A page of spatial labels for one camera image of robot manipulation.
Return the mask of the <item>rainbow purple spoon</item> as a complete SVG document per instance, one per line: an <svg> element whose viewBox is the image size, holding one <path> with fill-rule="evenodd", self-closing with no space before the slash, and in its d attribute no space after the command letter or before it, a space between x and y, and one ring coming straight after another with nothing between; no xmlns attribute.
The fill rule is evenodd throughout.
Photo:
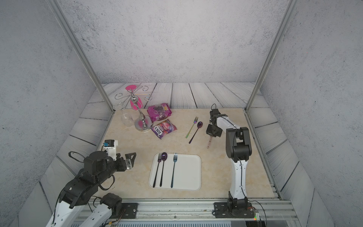
<svg viewBox="0 0 363 227"><path fill-rule="evenodd" d="M195 137L196 133L197 133L197 132L198 132L198 130L199 130L200 128L202 128L202 127L203 127L203 122L198 122L198 123L197 123L197 130L195 131L194 135L193 135L193 136L192 136L192 138L190 139L189 144L191 144L191 143L192 143L192 141L193 141L193 139L194 139L194 137Z"/></svg>

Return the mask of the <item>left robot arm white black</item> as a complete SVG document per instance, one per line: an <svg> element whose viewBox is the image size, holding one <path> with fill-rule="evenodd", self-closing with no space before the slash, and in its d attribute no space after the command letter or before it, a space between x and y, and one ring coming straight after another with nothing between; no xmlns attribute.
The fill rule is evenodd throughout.
<svg viewBox="0 0 363 227"><path fill-rule="evenodd" d="M94 194L99 189L105 190L102 183L115 178L115 172L131 169L136 156L136 153L126 154L125 157L116 154L112 158L106 151L95 151L84 158L84 167L61 190L47 226L70 227ZM137 203L123 203L121 197L108 193L81 226L105 227L121 219L135 219L137 208Z"/></svg>

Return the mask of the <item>blue fork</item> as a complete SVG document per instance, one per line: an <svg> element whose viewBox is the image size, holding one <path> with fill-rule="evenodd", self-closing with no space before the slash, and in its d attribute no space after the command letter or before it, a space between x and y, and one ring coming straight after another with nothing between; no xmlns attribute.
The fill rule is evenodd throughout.
<svg viewBox="0 0 363 227"><path fill-rule="evenodd" d="M178 160L178 154L175 153L174 157L173 157L174 166L173 166L173 173L172 173L172 180L171 180L171 188L174 187L175 165L176 165L177 160Z"/></svg>

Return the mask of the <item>silver spoon pink handle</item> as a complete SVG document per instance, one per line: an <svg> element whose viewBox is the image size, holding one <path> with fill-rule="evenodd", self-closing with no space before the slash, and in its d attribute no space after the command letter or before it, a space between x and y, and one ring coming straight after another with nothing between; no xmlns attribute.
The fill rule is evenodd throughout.
<svg viewBox="0 0 363 227"><path fill-rule="evenodd" d="M207 149L209 149L211 147L212 139L213 139L213 137L210 136L210 139L209 139L208 145L207 145Z"/></svg>

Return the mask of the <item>dark purple fork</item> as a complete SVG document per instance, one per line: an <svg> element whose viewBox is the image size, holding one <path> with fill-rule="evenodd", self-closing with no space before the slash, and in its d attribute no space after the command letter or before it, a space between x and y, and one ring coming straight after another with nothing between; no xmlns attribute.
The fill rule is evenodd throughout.
<svg viewBox="0 0 363 227"><path fill-rule="evenodd" d="M157 170L156 170L156 174L155 174L155 179L154 179L154 183L153 183L153 188L156 187L156 183L157 183L157 175L158 175L158 169L159 169L159 165L162 162L162 153L159 153L158 155L158 164L157 164Z"/></svg>

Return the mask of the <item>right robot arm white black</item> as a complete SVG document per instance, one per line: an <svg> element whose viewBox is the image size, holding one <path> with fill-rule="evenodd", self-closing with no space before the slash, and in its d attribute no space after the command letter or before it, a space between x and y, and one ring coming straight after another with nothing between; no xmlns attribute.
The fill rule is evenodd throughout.
<svg viewBox="0 0 363 227"><path fill-rule="evenodd" d="M226 155L232 163L232 183L227 200L227 210L231 214L248 209L246 192L246 168L252 155L249 129L235 124L217 108L211 109L206 134L221 137L226 133Z"/></svg>

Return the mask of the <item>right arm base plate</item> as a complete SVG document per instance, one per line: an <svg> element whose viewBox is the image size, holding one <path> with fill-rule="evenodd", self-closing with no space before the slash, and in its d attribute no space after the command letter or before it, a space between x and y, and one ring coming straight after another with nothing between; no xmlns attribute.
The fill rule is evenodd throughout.
<svg viewBox="0 0 363 227"><path fill-rule="evenodd" d="M235 207L227 202L215 202L212 215L216 218L256 218L255 210L249 202L246 207Z"/></svg>

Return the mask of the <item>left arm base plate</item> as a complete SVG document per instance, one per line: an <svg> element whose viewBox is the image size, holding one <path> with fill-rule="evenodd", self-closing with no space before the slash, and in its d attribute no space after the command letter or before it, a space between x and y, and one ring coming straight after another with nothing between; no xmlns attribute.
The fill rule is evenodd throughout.
<svg viewBox="0 0 363 227"><path fill-rule="evenodd" d="M138 203L121 203L112 206L110 219L135 219Z"/></svg>

